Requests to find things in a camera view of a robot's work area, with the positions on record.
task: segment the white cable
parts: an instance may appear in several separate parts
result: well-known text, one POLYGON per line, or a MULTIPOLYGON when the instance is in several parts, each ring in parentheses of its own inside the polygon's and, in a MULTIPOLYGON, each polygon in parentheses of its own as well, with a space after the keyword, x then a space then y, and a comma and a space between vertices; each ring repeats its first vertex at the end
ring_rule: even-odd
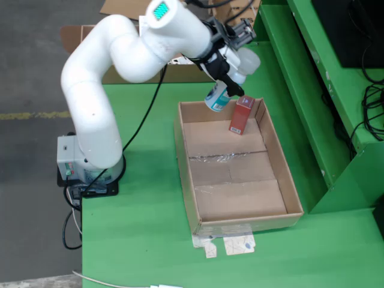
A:
MULTIPOLYGON (((71 204, 73 205, 73 203, 72 203, 71 193, 69 192, 69 188, 67 188, 67 194, 68 194, 68 198, 70 199, 71 204)), ((73 209, 73 208, 72 208, 72 215, 73 215, 74 223, 75 223, 75 225, 76 225, 76 227, 77 227, 79 233, 80 233, 81 235, 83 235, 83 232, 82 232, 82 230, 80 229, 80 226, 78 225, 78 223, 77 223, 77 221, 76 221, 76 216, 75 216, 75 213, 74 213, 74 209, 73 209)))
POLYGON ((78 272, 76 272, 75 270, 72 271, 72 273, 74 275, 77 275, 83 279, 87 279, 89 281, 92 281, 92 282, 95 282, 95 283, 98 283, 98 284, 101 284, 101 285, 105 285, 105 286, 109 286, 109 287, 114 287, 114 288, 143 288, 143 287, 128 287, 128 286, 119 286, 119 285, 113 285, 113 284, 109 284, 109 283, 105 283, 105 282, 102 282, 102 281, 98 281, 96 279, 92 279, 92 278, 89 278, 87 276, 84 276, 83 274, 80 274, 78 272))
POLYGON ((73 273, 74 275, 77 275, 77 276, 83 278, 83 279, 87 279, 87 280, 89 280, 89 281, 92 281, 92 282, 95 282, 95 283, 98 283, 98 284, 101 284, 101 285, 109 286, 109 287, 114 287, 114 288, 181 288, 181 287, 168 286, 168 285, 159 285, 159 286, 151 286, 151 287, 129 287, 129 286, 119 286, 119 285, 113 285, 113 284, 105 283, 105 282, 102 282, 102 281, 99 281, 99 280, 96 280, 96 279, 93 279, 93 278, 89 278, 89 277, 87 277, 87 276, 84 276, 84 275, 81 274, 81 273, 76 272, 75 270, 73 270, 72 273, 73 273))

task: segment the green table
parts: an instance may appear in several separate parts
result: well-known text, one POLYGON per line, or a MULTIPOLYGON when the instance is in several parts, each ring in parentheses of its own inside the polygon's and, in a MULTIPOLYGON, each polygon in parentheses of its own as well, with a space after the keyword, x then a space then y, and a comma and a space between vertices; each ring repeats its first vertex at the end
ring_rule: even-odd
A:
MULTIPOLYGON (((244 89, 265 99, 309 211, 322 196, 325 182, 292 99, 283 97, 289 90, 271 44, 253 49, 262 65, 244 89)), ((123 141, 136 130, 155 87, 105 87, 123 141)), ((255 233, 256 251, 251 254, 226 256, 222 239, 214 240, 214 259, 193 248, 173 120, 177 102, 202 100, 211 88, 212 83, 161 87, 145 125, 125 153, 127 171, 119 195, 83 202, 83 273, 124 286, 384 287, 384 242, 369 209, 305 214, 294 227, 255 233)), ((101 287, 88 280, 83 286, 101 287)))

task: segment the paper label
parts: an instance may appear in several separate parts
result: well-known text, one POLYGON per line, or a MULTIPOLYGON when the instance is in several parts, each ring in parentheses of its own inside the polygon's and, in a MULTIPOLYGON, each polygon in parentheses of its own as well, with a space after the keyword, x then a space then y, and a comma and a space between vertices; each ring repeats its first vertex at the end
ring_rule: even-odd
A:
POLYGON ((253 253, 256 243, 251 232, 241 236, 223 237, 227 255, 253 253))

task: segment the yellow floor line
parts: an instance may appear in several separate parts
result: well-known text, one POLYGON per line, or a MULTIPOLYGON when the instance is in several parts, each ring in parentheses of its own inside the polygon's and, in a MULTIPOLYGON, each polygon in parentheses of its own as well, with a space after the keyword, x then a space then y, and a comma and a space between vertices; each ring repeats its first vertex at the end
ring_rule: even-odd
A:
POLYGON ((69 111, 63 112, 38 112, 38 113, 0 113, 0 120, 28 120, 32 118, 70 118, 69 111))

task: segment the black monitor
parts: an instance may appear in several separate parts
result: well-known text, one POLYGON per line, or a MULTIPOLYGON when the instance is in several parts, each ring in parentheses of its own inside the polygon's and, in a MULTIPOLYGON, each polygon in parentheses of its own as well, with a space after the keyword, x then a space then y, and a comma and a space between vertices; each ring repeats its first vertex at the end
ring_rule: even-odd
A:
POLYGON ((383 0, 312 0, 343 67, 384 68, 383 0))

